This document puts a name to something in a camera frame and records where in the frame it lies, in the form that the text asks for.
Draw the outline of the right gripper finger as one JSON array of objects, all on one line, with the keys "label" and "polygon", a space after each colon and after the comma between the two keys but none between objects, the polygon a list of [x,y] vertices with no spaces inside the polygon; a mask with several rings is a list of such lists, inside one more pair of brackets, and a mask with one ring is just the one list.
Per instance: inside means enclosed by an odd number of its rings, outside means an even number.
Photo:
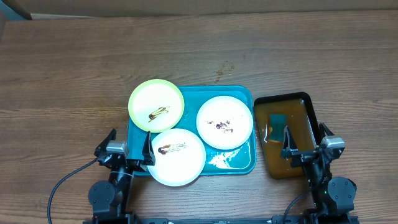
[{"label": "right gripper finger", "polygon": [[335,134],[326,126],[325,123],[319,124],[320,138],[323,139],[325,136],[334,136]]},{"label": "right gripper finger", "polygon": [[281,157],[290,158],[296,155],[298,147],[288,126],[284,128],[284,140],[281,150]]}]

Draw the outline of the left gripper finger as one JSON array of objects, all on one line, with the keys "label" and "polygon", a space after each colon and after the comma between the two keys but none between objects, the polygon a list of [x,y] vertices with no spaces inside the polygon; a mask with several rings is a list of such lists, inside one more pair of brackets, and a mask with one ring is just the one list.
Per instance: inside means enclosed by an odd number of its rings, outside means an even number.
[{"label": "left gripper finger", "polygon": [[144,141],[144,145],[142,148],[142,155],[144,157],[143,159],[143,164],[146,166],[154,166],[155,165],[155,155],[154,155],[154,150],[152,147],[152,138],[151,138],[151,132],[147,132],[146,139]]},{"label": "left gripper finger", "polygon": [[117,131],[115,129],[112,129],[111,132],[108,134],[108,136],[96,147],[94,155],[98,157],[101,152],[106,150],[106,147],[108,144],[116,139],[116,133]]}]

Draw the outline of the teal and yellow sponge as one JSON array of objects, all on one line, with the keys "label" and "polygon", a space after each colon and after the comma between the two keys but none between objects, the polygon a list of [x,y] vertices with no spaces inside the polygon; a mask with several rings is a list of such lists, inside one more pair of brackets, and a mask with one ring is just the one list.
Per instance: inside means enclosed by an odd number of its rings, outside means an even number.
[{"label": "teal and yellow sponge", "polygon": [[271,114],[269,116],[269,137],[271,143],[280,143],[284,140],[284,128],[287,124],[287,117],[284,114]]}]

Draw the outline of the yellow-green plate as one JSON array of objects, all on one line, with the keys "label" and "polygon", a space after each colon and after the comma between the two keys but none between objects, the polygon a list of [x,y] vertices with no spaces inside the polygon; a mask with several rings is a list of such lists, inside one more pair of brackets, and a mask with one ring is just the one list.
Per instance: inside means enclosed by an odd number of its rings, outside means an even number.
[{"label": "yellow-green plate", "polygon": [[152,79],[138,85],[128,101],[132,122],[143,131],[161,133],[174,127],[182,118],[185,102],[173,83]]}]

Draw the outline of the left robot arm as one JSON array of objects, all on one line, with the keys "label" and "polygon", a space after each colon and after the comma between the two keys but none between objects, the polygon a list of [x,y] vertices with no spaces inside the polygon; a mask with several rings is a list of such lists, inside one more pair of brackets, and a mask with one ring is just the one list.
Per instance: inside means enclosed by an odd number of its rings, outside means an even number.
[{"label": "left robot arm", "polygon": [[142,147],[143,159],[129,159],[125,141],[116,140],[116,130],[95,149],[99,165],[110,169],[109,179],[94,183],[88,200],[93,207],[92,223],[140,223],[134,212],[127,211],[135,172],[144,172],[155,164],[151,132],[147,132]]}]

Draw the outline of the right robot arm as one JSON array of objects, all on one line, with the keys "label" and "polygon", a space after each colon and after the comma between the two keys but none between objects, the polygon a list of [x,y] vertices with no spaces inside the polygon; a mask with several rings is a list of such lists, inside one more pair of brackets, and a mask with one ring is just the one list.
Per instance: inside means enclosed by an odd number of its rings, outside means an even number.
[{"label": "right robot arm", "polygon": [[[286,208],[282,223],[358,223],[354,210],[356,184],[345,177],[333,177],[330,164],[340,158],[344,140],[333,134],[324,123],[319,124],[322,140],[315,149],[299,151],[288,126],[284,128],[281,156],[291,158],[291,167],[300,167],[308,181],[309,190],[295,198]],[[304,196],[310,194],[314,208],[301,215],[288,216],[290,209]]]}]

